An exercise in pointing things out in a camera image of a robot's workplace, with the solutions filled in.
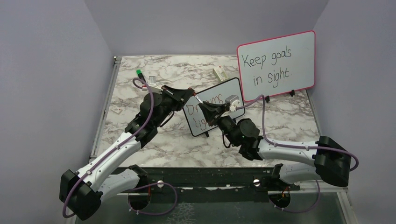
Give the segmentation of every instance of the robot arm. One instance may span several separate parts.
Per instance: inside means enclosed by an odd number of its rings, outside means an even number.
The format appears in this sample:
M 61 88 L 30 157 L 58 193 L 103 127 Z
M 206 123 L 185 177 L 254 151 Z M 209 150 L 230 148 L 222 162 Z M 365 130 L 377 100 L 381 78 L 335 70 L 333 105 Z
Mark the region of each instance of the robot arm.
M 157 128 L 170 118 L 165 119 L 175 111 L 180 111 L 194 93 L 193 89 L 178 90 L 165 85 L 161 89 L 160 93 L 152 93 L 153 103 L 151 93 L 144 97 L 140 112 L 104 153 L 77 172 L 68 170 L 62 175 L 59 199 L 81 220 L 92 216 L 107 198 L 135 188 L 140 183 L 147 183 L 147 180 L 142 181 L 146 175 L 138 166 L 132 166 L 112 177 L 109 175 L 125 159 L 150 142 L 157 135 Z
M 226 137 L 232 146 L 240 147 L 239 153 L 244 158 L 295 161 L 296 164 L 279 165 L 280 169 L 276 175 L 284 185 L 321 179 L 334 186 L 348 186 L 351 157 L 344 153 L 312 149 L 321 146 L 346 152 L 331 138 L 321 136 L 318 141 L 312 142 L 276 141 L 264 138 L 259 136 L 260 130 L 251 119 L 241 119 L 238 123 L 231 119 L 229 112 L 235 109 L 239 100 L 234 96 L 227 99 L 222 105 L 200 101 L 199 107 L 206 122 L 210 126 L 217 125 L 223 137 Z

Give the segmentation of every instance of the lavender wall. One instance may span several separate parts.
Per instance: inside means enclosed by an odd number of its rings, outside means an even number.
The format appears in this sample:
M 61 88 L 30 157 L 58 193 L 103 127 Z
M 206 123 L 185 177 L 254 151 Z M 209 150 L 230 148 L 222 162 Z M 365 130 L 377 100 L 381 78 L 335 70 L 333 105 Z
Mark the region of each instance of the lavender wall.
M 116 55 L 236 54 L 313 29 L 328 0 L 85 0 Z
M 396 2 L 330 0 L 314 30 L 310 91 L 322 134 L 361 161 L 350 175 L 360 223 L 394 223 Z
M 82 0 L 0 2 L 0 223 L 60 223 L 88 161 L 112 54 Z

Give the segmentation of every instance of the screw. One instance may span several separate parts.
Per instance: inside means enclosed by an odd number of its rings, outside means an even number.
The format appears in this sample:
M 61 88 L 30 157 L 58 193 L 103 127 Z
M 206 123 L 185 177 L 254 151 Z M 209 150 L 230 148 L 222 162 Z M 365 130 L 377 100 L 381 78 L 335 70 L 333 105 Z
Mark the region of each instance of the screw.
M 256 187 L 258 187 L 258 186 L 260 186 L 260 181 L 259 181 L 258 179 L 255 179 L 255 180 L 253 181 L 253 184 L 254 184 Z
M 158 184 L 157 185 L 159 188 L 162 188 L 163 187 L 163 184 Z

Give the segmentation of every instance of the marble surface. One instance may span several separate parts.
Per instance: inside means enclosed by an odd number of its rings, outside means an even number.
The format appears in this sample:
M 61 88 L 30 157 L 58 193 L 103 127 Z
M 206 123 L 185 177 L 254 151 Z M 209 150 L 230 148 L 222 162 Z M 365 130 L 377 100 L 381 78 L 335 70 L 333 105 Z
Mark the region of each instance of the marble surface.
M 160 85 L 179 89 L 192 87 L 201 91 L 219 83 L 212 73 L 213 67 L 218 65 L 222 65 L 231 77 L 239 76 L 236 56 L 123 57 L 98 153 L 104 152 L 139 112 L 139 105 L 147 92 L 132 84 L 137 69 L 141 69 L 145 77 L 156 76 Z M 111 111 L 118 108 L 122 110 L 120 114 Z M 262 130 L 262 103 L 247 108 L 241 118 L 251 118 Z M 272 97 L 266 104 L 265 125 L 268 137 L 276 140 L 310 141 L 319 137 L 306 91 L 297 91 L 294 97 L 288 94 Z M 237 147 L 224 148 L 218 128 L 209 134 L 209 137 L 204 134 L 193 137 L 183 111 L 176 112 L 164 127 L 158 128 L 158 135 L 150 143 L 121 166 L 260 167 L 284 162 L 246 160 L 238 153 Z

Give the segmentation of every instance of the whiteboard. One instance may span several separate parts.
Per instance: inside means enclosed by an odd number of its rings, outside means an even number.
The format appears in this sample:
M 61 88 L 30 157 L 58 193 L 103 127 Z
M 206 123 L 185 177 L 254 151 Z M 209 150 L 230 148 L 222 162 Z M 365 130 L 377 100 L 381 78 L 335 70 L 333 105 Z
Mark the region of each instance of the whiteboard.
M 197 95 L 202 101 L 212 104 L 225 104 L 226 98 L 231 95 L 236 95 L 243 104 L 242 92 L 240 90 L 238 78 L 232 78 L 224 81 L 211 88 L 198 92 Z M 191 97 L 183 107 L 183 112 L 186 116 L 188 126 L 190 127 L 191 134 L 194 137 L 217 127 L 209 126 L 206 123 L 204 114 L 202 113 L 198 104 L 198 100 L 195 97 Z M 245 109 L 237 110 L 231 113 L 230 117 L 234 119 L 242 116 L 243 114 L 245 114 Z
M 246 43 L 237 48 L 243 99 L 273 96 L 315 84 L 315 32 Z

